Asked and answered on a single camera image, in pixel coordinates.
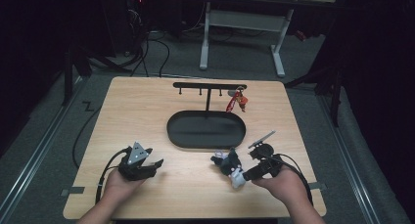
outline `metal rail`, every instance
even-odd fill
[[[366,187],[360,179],[356,167],[354,166],[351,156],[347,150],[346,142],[343,139],[341,130],[338,127],[335,127],[333,121],[331,120],[329,103],[327,103],[327,100],[324,96],[316,96],[316,98],[320,104],[320,107],[323,109],[327,122],[329,122],[333,135],[337,140],[337,146],[341,156],[342,164],[345,167],[346,175],[360,205],[363,216],[366,219],[366,223],[381,223],[378,214],[376,213],[375,207],[370,200],[370,196],[366,190]]]
[[[36,150],[34,151],[33,155],[27,162],[26,166],[24,167],[23,171],[19,175],[15,185],[10,190],[7,197],[3,200],[0,206],[0,223],[8,223],[10,217],[12,216],[16,206],[18,205],[19,201],[21,200],[25,190],[27,189],[28,185],[30,184],[32,178],[37,172],[37,169],[40,167],[43,159],[46,157],[46,154],[49,152],[53,144],[53,140],[55,135],[61,126],[62,122],[64,121],[65,116],[75,99],[75,96],[80,92],[80,90],[85,86],[86,79],[85,78],[78,78],[77,84],[75,87],[75,92],[70,99],[70,101],[66,105],[62,105],[59,109],[57,115],[53,119],[52,123],[49,125],[46,133],[43,135],[42,139],[40,140],[39,144],[37,145]]]

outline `left hand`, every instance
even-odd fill
[[[118,172],[118,169],[113,169],[108,176],[102,199],[109,199],[116,205],[120,205],[130,198],[134,191],[145,181],[145,179],[138,181],[126,180]]]

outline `human hand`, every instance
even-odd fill
[[[108,176],[104,194],[100,201],[86,212],[78,221],[78,224],[103,224],[109,223],[115,210],[125,202],[134,191],[146,180],[128,181],[113,169]]]
[[[292,202],[308,202],[307,191],[299,176],[288,166],[281,167],[278,176],[253,180],[259,187],[268,190],[273,197],[288,205]]]
[[[295,224],[323,224],[323,218],[308,200],[307,191],[299,176],[286,165],[273,178],[253,180],[259,187],[267,189],[288,209]]]
[[[108,176],[102,200],[110,200],[115,206],[125,202],[146,180],[129,181],[113,169]]]

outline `wrist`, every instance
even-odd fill
[[[104,207],[110,213],[113,213],[121,205],[121,202],[116,198],[103,195],[97,204]]]
[[[117,204],[108,197],[103,196],[88,212],[86,212],[78,221],[78,224],[91,223],[108,223],[111,220]]]
[[[325,223],[308,199],[293,200],[284,204],[290,213],[293,223]]]
[[[304,197],[290,197],[289,199],[282,201],[282,203],[288,209],[305,208],[305,207],[312,206],[310,201]]]

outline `black oval tray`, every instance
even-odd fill
[[[188,149],[236,148],[246,132],[244,121],[231,112],[182,111],[167,123],[170,141]]]

